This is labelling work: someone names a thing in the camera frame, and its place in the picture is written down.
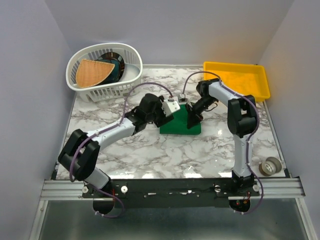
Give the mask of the green t shirt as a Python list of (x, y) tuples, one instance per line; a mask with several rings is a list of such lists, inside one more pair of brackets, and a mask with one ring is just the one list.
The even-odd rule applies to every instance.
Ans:
[(201, 124), (188, 129), (187, 128), (188, 112), (185, 105), (180, 105), (180, 110), (173, 113), (173, 120), (159, 128), (161, 135), (184, 135), (197, 136), (202, 132)]

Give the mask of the yellow plastic tray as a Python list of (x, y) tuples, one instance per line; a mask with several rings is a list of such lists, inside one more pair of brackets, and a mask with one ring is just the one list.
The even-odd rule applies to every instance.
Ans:
[(243, 95), (252, 95), (257, 102), (271, 96), (266, 71), (261, 65), (205, 61), (203, 70), (205, 80), (213, 78), (208, 72), (215, 73), (227, 87)]

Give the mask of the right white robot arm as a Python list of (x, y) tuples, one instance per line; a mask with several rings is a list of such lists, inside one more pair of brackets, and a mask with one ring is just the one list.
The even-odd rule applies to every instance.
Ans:
[(200, 99), (186, 104), (188, 129), (203, 120), (203, 112), (216, 102), (227, 107), (227, 127), (234, 140), (234, 166), (230, 191), (241, 196), (255, 184), (252, 164), (252, 138), (259, 128), (260, 117), (252, 95), (241, 95), (226, 87), (221, 80), (200, 81), (196, 86)]

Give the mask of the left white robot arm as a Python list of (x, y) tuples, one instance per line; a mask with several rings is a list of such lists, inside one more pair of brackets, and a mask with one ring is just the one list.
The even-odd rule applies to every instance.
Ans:
[(111, 144), (143, 131), (147, 124), (158, 128), (174, 119), (173, 113), (180, 110), (174, 99), (164, 99), (147, 93), (139, 105), (125, 112), (120, 120), (98, 130), (72, 132), (57, 160), (69, 172), (71, 180), (91, 184), (101, 198), (111, 191), (111, 178), (96, 167), (99, 152)]

